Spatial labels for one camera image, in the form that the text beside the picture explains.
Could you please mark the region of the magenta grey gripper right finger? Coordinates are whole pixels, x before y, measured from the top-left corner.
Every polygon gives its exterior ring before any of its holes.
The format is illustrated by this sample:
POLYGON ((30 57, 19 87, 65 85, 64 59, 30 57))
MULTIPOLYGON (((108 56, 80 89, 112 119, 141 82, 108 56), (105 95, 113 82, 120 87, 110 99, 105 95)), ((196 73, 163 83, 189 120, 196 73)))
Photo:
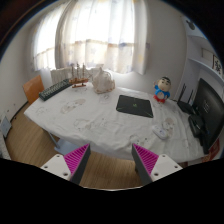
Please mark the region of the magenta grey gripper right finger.
POLYGON ((143 185, 150 184, 182 169, 166 154, 157 155, 136 144, 132 145, 132 156, 143 185))

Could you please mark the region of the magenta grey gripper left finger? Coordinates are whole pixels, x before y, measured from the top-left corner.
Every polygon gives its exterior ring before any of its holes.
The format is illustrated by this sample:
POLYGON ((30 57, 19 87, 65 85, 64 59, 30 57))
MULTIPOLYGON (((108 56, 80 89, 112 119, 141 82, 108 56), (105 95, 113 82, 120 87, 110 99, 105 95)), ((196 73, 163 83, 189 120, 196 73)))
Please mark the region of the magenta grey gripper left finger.
POLYGON ((86 144, 66 155, 56 154, 42 165, 41 168, 79 185, 90 154, 90 145, 86 144))

